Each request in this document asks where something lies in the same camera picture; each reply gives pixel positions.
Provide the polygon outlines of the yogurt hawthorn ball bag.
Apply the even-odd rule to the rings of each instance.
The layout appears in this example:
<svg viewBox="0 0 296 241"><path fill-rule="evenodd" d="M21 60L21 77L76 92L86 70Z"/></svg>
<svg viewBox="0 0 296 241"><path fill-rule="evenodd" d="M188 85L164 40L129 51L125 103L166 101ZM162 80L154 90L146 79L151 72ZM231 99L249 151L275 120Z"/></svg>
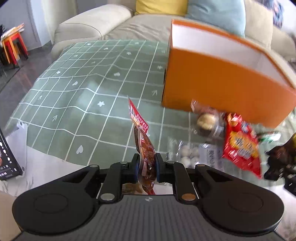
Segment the yogurt hawthorn ball bag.
<svg viewBox="0 0 296 241"><path fill-rule="evenodd" d="M222 149L214 144L169 138L166 159L182 163L186 168L195 168L197 164L204 164L223 170Z"/></svg>

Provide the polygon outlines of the phone on stand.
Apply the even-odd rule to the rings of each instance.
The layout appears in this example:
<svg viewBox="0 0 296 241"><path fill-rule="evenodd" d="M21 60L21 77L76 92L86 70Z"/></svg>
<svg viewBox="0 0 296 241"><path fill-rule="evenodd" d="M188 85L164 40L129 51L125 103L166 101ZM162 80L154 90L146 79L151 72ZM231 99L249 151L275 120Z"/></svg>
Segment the phone on stand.
<svg viewBox="0 0 296 241"><path fill-rule="evenodd" d="M0 130L0 180L8 180L23 174L23 170L13 155L3 132Z"/></svg>

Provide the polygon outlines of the red orange stacked stools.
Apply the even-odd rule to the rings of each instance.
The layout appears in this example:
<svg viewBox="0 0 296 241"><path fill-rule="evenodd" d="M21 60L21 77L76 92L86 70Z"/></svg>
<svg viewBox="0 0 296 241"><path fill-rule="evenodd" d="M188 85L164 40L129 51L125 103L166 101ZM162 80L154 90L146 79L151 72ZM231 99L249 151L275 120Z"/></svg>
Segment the red orange stacked stools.
<svg viewBox="0 0 296 241"><path fill-rule="evenodd" d="M8 63L12 64L14 68L18 66L18 60L21 55L28 59L28 51L19 32L5 37L1 43L3 44Z"/></svg>

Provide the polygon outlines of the black yellow snack bag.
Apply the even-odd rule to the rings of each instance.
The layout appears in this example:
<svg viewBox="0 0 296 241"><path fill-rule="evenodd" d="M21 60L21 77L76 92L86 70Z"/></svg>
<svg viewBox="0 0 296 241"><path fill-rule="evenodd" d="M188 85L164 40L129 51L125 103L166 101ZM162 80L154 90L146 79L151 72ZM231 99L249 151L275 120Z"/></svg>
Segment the black yellow snack bag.
<svg viewBox="0 0 296 241"><path fill-rule="evenodd" d="M295 133L282 146L276 146L266 152L269 169L264 173L266 180L277 181L295 175Z"/></svg>

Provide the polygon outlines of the yellow cushion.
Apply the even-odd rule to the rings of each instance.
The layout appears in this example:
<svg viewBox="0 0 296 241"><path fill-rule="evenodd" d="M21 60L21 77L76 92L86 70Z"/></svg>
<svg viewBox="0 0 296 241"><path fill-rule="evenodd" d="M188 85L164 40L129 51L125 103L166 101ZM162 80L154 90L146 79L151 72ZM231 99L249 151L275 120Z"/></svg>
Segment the yellow cushion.
<svg viewBox="0 0 296 241"><path fill-rule="evenodd" d="M184 16L187 6L187 0L138 0L135 13Z"/></svg>

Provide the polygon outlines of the red sunflower seed bag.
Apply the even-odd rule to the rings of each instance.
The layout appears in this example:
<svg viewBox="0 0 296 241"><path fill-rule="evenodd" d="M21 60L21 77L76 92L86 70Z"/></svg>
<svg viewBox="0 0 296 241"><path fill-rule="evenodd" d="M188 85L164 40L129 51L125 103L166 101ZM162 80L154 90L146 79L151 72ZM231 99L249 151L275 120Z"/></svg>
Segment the red sunflower seed bag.
<svg viewBox="0 0 296 241"><path fill-rule="evenodd" d="M238 168L250 171L261 178L261 161L256 132L239 114L227 113L224 120L225 144L222 157Z"/></svg>

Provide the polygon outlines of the red braised meat pack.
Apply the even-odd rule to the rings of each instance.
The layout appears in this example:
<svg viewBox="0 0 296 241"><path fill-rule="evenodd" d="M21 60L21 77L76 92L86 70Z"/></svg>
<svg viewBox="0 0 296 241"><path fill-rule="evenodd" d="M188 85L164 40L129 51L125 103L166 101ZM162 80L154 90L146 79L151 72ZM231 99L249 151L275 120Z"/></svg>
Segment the red braised meat pack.
<svg viewBox="0 0 296 241"><path fill-rule="evenodd" d="M130 119L134 124L134 141L136 149L140 155L140 163L138 168L138 180L145 192L149 195L155 195L154 182L156 180L156 151L147 136L149 125L142 118L136 106L130 98L128 98L128 111Z"/></svg>

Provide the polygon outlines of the beige sofa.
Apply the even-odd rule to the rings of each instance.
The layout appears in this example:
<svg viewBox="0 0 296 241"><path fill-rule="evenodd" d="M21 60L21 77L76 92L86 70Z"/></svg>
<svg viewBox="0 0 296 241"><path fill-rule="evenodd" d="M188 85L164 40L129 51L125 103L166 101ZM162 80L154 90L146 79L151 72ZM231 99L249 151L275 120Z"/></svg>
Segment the beige sofa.
<svg viewBox="0 0 296 241"><path fill-rule="evenodd" d="M172 19L181 16L135 13L135 1L109 1L60 23L55 30L52 59L67 46L108 39L136 39L167 42ZM295 33L273 24L271 49L285 60L295 60Z"/></svg>

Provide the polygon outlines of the blue cushion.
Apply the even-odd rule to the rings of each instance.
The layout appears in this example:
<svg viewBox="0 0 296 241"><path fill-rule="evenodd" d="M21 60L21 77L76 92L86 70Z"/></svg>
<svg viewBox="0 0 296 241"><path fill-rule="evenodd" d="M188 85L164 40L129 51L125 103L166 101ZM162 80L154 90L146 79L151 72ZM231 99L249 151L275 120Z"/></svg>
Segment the blue cushion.
<svg viewBox="0 0 296 241"><path fill-rule="evenodd" d="M186 18L214 25L245 37L246 10L242 0L188 1Z"/></svg>

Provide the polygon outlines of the beige cushion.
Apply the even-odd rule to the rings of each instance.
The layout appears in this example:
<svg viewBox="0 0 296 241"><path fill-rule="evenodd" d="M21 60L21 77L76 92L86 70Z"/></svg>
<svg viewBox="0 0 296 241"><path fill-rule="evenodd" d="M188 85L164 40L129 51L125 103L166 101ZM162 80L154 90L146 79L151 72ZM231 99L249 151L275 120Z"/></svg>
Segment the beige cushion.
<svg viewBox="0 0 296 241"><path fill-rule="evenodd" d="M273 13L257 1L245 0L245 36L258 44L271 48L273 37Z"/></svg>

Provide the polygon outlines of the anime print pillow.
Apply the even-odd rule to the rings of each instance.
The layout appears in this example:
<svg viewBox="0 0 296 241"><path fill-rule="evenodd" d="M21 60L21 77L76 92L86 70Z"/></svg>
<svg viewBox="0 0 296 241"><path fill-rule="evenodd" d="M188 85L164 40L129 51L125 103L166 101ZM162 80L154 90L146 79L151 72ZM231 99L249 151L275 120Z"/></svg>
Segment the anime print pillow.
<svg viewBox="0 0 296 241"><path fill-rule="evenodd" d="M273 13L273 24L279 29L283 25L283 6L276 0L263 0L262 4Z"/></svg>

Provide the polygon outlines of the green sausage stick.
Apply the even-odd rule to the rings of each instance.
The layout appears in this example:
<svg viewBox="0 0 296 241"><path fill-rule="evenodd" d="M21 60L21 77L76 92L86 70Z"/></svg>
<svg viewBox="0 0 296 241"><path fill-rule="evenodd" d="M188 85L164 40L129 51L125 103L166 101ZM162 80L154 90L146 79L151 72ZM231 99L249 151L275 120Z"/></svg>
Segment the green sausage stick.
<svg viewBox="0 0 296 241"><path fill-rule="evenodd" d="M260 143L272 143L277 142L281 138L281 132L274 131L274 132L264 132L257 134L258 141Z"/></svg>

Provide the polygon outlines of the small round pastry pack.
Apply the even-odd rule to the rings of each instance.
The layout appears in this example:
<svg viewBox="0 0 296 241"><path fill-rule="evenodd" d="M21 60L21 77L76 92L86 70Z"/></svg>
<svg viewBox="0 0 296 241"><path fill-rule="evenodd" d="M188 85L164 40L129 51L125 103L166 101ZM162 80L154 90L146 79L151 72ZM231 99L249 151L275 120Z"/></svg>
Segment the small round pastry pack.
<svg viewBox="0 0 296 241"><path fill-rule="evenodd" d="M216 140L222 140L225 137L224 113L216 109L191 101L192 112L197 119L193 125L193 133Z"/></svg>

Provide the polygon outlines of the orange cardboard box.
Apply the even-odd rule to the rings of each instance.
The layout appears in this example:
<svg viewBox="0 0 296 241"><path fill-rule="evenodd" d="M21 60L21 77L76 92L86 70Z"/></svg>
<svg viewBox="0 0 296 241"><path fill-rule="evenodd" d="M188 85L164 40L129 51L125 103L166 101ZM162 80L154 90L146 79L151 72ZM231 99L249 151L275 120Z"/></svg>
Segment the orange cardboard box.
<svg viewBox="0 0 296 241"><path fill-rule="evenodd" d="M172 20L162 105L189 111L193 100L275 128L295 108L295 72L249 40Z"/></svg>

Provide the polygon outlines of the green checked tablecloth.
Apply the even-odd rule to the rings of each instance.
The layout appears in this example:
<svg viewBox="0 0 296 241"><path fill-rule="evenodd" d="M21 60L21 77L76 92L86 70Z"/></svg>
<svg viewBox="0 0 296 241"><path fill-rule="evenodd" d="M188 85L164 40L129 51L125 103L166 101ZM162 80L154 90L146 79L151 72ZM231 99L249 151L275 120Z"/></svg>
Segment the green checked tablecloth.
<svg viewBox="0 0 296 241"><path fill-rule="evenodd" d="M168 58L168 43L147 40L90 41L67 47L37 78L4 126L7 133L22 126L27 130L29 152L22 180L26 188L82 166L107 169L113 163L130 162L137 150L128 98L149 125L149 139L162 157L167 157L169 138L214 144L223 154L225 137L216 140L193 133L197 117L192 109L162 105ZM261 178L222 157L223 171L267 186L266 152L295 133L295 108L275 128L246 122L256 134L279 131L281 138L258 142Z"/></svg>

